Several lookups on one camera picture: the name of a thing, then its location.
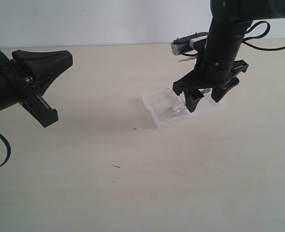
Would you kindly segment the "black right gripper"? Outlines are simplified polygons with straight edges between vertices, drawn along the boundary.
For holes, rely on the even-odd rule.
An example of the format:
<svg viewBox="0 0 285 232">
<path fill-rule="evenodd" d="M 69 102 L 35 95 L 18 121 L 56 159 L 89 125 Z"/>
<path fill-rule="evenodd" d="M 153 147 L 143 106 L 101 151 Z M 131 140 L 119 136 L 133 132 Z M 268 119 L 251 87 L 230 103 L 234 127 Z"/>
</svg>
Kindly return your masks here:
<svg viewBox="0 0 285 232">
<path fill-rule="evenodd" d="M 172 85 L 172 90 L 176 95 L 184 91 L 185 105 L 189 112 L 194 112 L 199 101 L 204 97 L 199 89 L 212 88 L 211 97 L 215 102 L 220 102 L 223 97 L 235 86 L 239 84 L 237 75 L 245 73 L 249 65 L 244 60 L 237 60 L 229 72 L 201 72 L 195 66 Z"/>
</svg>

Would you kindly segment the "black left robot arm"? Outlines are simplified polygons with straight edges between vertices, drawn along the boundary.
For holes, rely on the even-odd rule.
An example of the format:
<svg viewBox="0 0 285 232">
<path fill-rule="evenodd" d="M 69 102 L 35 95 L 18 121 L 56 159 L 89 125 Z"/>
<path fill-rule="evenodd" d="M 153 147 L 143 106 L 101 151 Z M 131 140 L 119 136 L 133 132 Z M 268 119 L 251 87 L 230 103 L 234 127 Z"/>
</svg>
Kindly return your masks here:
<svg viewBox="0 0 285 232">
<path fill-rule="evenodd" d="M 57 122 L 57 110 L 43 95 L 72 65 L 73 57 L 67 50 L 15 50 L 12 58 L 0 50 L 0 111 L 18 103 L 45 128 Z"/>
</svg>

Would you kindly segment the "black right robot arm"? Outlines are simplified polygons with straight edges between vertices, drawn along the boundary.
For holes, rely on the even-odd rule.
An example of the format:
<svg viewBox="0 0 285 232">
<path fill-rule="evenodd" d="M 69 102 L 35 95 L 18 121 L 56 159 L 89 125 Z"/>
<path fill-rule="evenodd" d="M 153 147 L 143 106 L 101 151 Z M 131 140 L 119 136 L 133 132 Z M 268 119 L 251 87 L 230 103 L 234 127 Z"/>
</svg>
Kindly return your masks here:
<svg viewBox="0 0 285 232">
<path fill-rule="evenodd" d="M 219 102 L 239 84 L 238 74 L 248 64 L 236 60 L 241 44 L 248 44 L 245 35 L 269 19 L 285 18 L 285 0 L 212 0 L 212 21 L 208 32 L 199 32 L 171 43 L 175 56 L 196 59 L 194 69 L 173 83 L 176 95 L 184 94 L 185 106 L 194 112 L 204 97 L 202 89 L 210 88 L 211 97 Z"/>
</svg>

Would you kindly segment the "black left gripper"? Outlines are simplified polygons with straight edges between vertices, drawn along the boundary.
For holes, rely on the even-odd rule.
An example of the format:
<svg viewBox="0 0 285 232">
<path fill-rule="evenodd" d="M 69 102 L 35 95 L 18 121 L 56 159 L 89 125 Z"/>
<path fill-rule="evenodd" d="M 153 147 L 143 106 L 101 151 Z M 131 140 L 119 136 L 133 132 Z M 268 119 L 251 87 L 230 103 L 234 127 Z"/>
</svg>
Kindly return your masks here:
<svg viewBox="0 0 285 232">
<path fill-rule="evenodd" d="M 50 85 L 73 65 L 72 54 L 67 51 L 12 52 L 10 62 L 15 71 L 20 104 L 44 128 L 58 121 L 57 110 L 42 98 Z"/>
</svg>

